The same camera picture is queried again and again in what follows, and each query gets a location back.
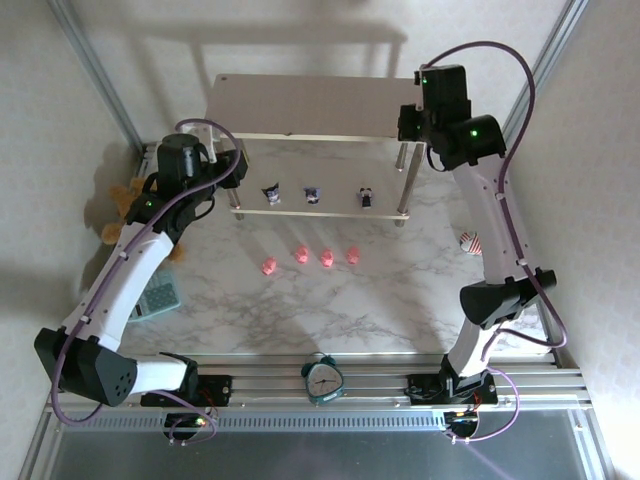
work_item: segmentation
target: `wooden shelf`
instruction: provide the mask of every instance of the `wooden shelf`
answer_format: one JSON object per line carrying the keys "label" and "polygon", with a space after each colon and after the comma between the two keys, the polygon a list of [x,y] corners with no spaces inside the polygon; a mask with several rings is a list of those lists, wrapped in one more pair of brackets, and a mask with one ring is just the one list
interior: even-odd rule
{"label": "wooden shelf", "polygon": [[[259,158],[250,157],[247,176],[237,189],[240,208],[234,213],[407,219],[398,213],[406,172],[394,167],[394,159]],[[280,183],[279,204],[270,206],[262,193]],[[305,187],[322,190],[320,202],[309,205]],[[363,209],[357,192],[373,190],[372,207]]]}
{"label": "wooden shelf", "polygon": [[206,118],[238,138],[380,141],[419,96],[413,79],[221,74]]}

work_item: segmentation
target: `white marble table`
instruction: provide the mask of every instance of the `white marble table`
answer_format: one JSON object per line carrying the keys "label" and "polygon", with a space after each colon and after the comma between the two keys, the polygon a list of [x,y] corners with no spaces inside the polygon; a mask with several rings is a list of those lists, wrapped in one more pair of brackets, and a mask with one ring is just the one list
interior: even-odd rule
{"label": "white marble table", "polygon": [[[247,141],[251,156],[372,158],[372,168],[393,166],[397,143]],[[457,235],[471,228],[464,201],[450,174],[423,168],[404,228],[392,221],[247,215],[237,221],[227,196],[189,227],[187,254],[174,265],[182,307],[125,331],[127,353],[293,354],[444,353],[463,323],[462,286],[482,279],[482,259],[463,253]],[[292,252],[307,245],[312,258],[299,265]],[[356,245],[361,262],[344,252]],[[330,269],[318,257],[336,255]],[[260,272],[278,259],[277,271]],[[543,336],[537,310],[514,327]],[[502,354],[546,352],[517,339],[498,345]]]}

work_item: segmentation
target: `pink toy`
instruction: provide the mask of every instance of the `pink toy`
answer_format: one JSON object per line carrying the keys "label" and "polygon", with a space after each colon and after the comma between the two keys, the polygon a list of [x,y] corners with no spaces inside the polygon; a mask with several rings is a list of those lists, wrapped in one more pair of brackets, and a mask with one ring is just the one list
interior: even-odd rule
{"label": "pink toy", "polygon": [[277,262],[275,257],[267,258],[262,264],[262,273],[264,273],[265,275],[271,275],[275,271],[276,265]]}
{"label": "pink toy", "polygon": [[356,265],[360,261],[360,250],[358,247],[351,247],[347,250],[347,262]]}
{"label": "pink toy", "polygon": [[322,252],[322,256],[320,257],[320,263],[322,263],[323,267],[329,268],[333,265],[333,252],[328,248]]}
{"label": "pink toy", "polygon": [[307,263],[309,260],[309,249],[304,245],[300,245],[293,256],[296,257],[298,263]]}

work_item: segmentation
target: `green calculator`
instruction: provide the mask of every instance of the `green calculator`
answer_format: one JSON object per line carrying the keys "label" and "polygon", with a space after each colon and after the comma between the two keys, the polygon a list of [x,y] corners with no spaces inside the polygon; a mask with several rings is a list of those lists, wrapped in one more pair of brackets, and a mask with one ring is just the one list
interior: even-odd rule
{"label": "green calculator", "polygon": [[142,322],[180,306],[180,297],[170,269],[158,269],[151,276],[136,306],[129,316],[129,323]]}

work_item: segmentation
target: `teal alarm clock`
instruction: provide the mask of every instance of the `teal alarm clock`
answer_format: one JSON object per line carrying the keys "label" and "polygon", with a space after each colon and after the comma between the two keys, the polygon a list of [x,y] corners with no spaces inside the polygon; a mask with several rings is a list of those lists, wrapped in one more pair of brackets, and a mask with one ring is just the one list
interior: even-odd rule
{"label": "teal alarm clock", "polygon": [[344,377],[329,355],[315,363],[306,363],[300,374],[304,377],[309,401],[315,405],[323,405],[344,393]]}

